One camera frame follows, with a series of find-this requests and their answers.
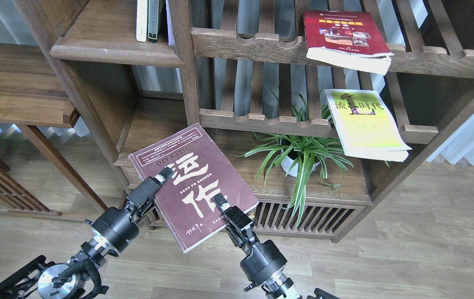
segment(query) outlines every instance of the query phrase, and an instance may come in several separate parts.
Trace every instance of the wooden bookshelf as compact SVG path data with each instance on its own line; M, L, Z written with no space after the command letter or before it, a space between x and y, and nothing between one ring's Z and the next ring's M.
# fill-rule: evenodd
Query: wooden bookshelf
M429 17L418 29L408 0L393 1L395 14L383 16L377 0L354 1L372 14L381 32L384 32L382 18L397 20L400 25L406 46L388 43L394 56L381 95L394 113L402 138L413 150L404 163L391 163L390 167L381 161L357 161L357 168L349 174L355 176L350 181L356 182L356 186L348 182L335 194L312 183L308 200L317 206L309 206L309 213L328 215L318 228L290 227L286 219L270 222L282 213L282 201L290 193L290 179L275 173L265 187L260 180L251 179L256 169L255 158L229 156L260 197L258 229L307 236L317 236L318 232L337 242L474 113L472 2L424 0ZM193 123L226 129L216 130L213 136L226 154L239 154L253 146L254 140L246 131L336 136L334 126L319 113L316 73L317 66L323 64L305 58L301 15L309 9L308 1L294 1L297 36L287 38L275 34L274 0L260 2L259 30L250 36L236 32L237 0L225 1L220 29L193 26L192 20L200 15L198 10L210 11L209 0L169 0L175 48L165 41L156 45L135 41L134 0L15 0L15 3L104 156L116 165L117 177L126 189L138 183L127 161L129 153ZM342 0L328 0L328 5L330 10L344 8ZM227 59L220 110L214 109L212 95L200 95L197 57ZM237 59L254 61L252 103L246 115L236 115L233 109ZM279 63L281 94L291 93L290 64L305 65L309 121L299 122L292 117L290 97L285 96L279 101L278 118L269 119L262 114L264 62ZM136 106L139 95L131 70L119 64L178 67L183 102L141 100ZM336 88L345 88L342 69L332 68L332 77ZM369 74L359 73L359 80L361 89L372 89ZM212 78L207 81L212 85ZM234 148L226 147L234 143ZM150 216L150 221L161 224L156 213Z
M166 37L157 44L136 41L135 0L91 0L65 36L51 49L59 59L165 66L178 68L183 62Z

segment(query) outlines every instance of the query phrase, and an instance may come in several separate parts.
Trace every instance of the maroon book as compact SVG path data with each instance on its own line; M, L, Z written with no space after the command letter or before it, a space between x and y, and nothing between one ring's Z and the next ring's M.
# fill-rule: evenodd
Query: maroon book
M385 74L393 55L370 13L305 11L307 58Z
M244 212L257 206L254 193L198 123L128 158L141 180L155 176L165 166L175 171L155 202L183 253L226 225L211 200L217 193Z

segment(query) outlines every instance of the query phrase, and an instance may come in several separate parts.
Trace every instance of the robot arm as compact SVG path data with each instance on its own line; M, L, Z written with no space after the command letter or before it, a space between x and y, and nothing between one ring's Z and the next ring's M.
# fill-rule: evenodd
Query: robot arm
M59 264L45 263L43 255L37 257L0 283L0 299L24 299L32 293L28 290L35 284L44 299L92 299L105 294L108 287L102 285L98 271L106 263L104 257L118 257L137 237L137 225L154 207L154 196L172 174L171 169L164 168L130 193L124 208L109 208L95 222L86 220L95 236L84 242L75 256ZM222 194L216 195L213 201L228 222L226 229L233 244L246 254L240 265L251 283L244 291L261 287L269 299L301 299L292 280L283 274L287 259L277 246L271 240L261 243L253 230L254 222L237 206L230 206ZM93 290L82 297L89 279ZM338 299L318 288L315 295L307 299Z
M170 168L164 168L154 178L147 178L127 198L122 209L111 207L95 222L86 220L95 234L89 242L67 263L45 263L41 255L0 283L0 299L26 298L27 291L38 284L38 292L44 299L79 299L87 280L92 280L93 290L81 299L92 299L105 294L98 269L106 263L104 256L118 257L119 253L137 237L137 225L154 207L154 196L172 176Z
M261 287L268 299L301 299L294 282L283 274L287 259L272 240L261 243L253 230L252 219L237 206L230 206L221 193L213 197L213 202L228 222L226 231L233 244L246 254L241 269L251 283L244 291ZM338 299L319 288L315 289L315 295L307 299Z

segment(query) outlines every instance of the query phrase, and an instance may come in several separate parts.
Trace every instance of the white pot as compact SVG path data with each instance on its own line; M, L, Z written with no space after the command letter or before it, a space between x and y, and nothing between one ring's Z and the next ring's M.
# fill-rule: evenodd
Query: white pot
M283 170L285 170L285 172L289 175L289 176L293 176L293 177L296 177L298 176L298 164L296 163L296 165L294 165L294 167L290 170L290 172L288 171L288 169L291 167L292 163L294 162L293 159L289 158L288 156L284 157L283 160L281 160L281 168L283 168ZM313 165L313 169L311 170L312 172L315 171L316 167L320 164L320 162L317 162L315 163L315 165Z

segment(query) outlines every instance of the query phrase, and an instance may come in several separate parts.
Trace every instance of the wooden floor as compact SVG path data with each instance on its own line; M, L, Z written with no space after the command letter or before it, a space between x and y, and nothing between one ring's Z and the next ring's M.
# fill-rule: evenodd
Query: wooden floor
M99 195L119 201L121 187L90 138L52 141ZM50 208L91 208L29 142L0 138L0 156ZM0 216L0 281L40 254L64 262L92 237L85 223ZM338 244L260 235L268 238L304 298L320 287L342 299L474 299L474 167L424 164ZM242 292L243 257L225 233L183 255L167 229L142 228L108 258L110 290L99 298L265 298Z

